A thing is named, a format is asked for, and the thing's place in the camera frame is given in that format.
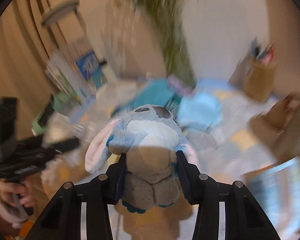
black object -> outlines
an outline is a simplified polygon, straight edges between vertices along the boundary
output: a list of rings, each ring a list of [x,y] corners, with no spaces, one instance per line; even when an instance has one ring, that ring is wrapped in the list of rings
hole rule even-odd
[[[17,99],[0,99],[0,179],[6,182],[22,184],[25,177],[45,169],[45,164],[56,154],[78,147],[78,138],[58,142],[48,148],[41,147],[43,136],[30,137],[22,141],[16,140],[15,121],[17,118]],[[14,195],[18,205],[20,194]],[[23,205],[18,209],[29,216],[34,213],[32,207]]]
[[[279,240],[268,217],[241,181],[218,183],[177,152],[177,168],[185,198],[198,204],[193,240],[217,240],[219,202],[226,207],[226,240]],[[74,185],[66,182],[43,210],[26,240],[79,240],[81,205],[87,203],[88,240],[112,240],[108,206],[122,197],[126,155],[91,182]]]
[[[103,59],[102,61],[99,62],[100,67],[107,65],[107,64],[108,64],[108,62],[106,59]]]
[[[44,108],[43,114],[41,115],[40,119],[38,120],[38,124],[41,127],[46,126],[46,124],[48,123],[49,117],[53,114],[53,112],[54,112],[53,103],[54,103],[54,96],[50,95],[49,103]]]

stitch plush toy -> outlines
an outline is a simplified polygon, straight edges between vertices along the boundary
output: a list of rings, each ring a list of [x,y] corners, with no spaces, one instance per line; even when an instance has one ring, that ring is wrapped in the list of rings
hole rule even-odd
[[[130,212],[144,213],[153,206],[171,206],[178,199],[173,169],[177,150],[197,164],[172,114],[161,106],[144,105],[106,125],[87,150],[85,168],[93,173],[111,154],[126,154],[122,204]]]

blue cloth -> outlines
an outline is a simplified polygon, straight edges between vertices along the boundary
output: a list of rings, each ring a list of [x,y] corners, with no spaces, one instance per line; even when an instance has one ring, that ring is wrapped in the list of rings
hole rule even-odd
[[[193,98],[183,97],[177,122],[182,128],[207,130],[221,121],[221,104],[210,94],[198,92]]]
[[[150,80],[147,87],[134,100],[116,109],[112,116],[124,108],[127,108],[127,112],[129,112],[146,104],[165,107],[174,94],[175,91],[167,86],[166,79]]]

plush foot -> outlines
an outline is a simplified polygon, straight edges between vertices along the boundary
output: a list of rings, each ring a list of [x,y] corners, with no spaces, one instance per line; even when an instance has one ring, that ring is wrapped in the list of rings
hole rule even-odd
[[[136,208],[125,201],[122,201],[122,205],[124,205],[130,213],[144,214],[146,212],[145,209]]]
[[[122,202],[139,210],[148,210],[154,206],[152,185],[127,172],[124,180]]]
[[[171,175],[153,185],[155,205],[158,207],[170,207],[180,195],[179,187]]]

curtain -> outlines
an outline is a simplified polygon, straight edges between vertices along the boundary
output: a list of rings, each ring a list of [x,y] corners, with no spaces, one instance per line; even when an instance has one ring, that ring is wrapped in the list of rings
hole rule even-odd
[[[57,89],[45,63],[66,44],[57,24],[41,27],[48,0],[13,0],[0,18],[0,97],[17,97],[17,136],[31,136],[31,123]]]

